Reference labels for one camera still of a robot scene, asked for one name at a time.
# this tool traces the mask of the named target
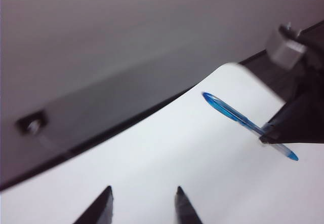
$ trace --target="white surface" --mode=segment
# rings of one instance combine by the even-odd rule
[[[322,223],[324,145],[290,144],[294,162],[211,108],[202,91],[259,126],[282,105],[226,64],[137,125],[2,192],[2,223],[73,223],[108,185],[113,224],[172,223],[178,185],[203,223]]]

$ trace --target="gray wall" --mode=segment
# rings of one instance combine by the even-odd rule
[[[2,182],[307,28],[324,0],[2,0]],[[45,108],[41,139],[13,123]]]

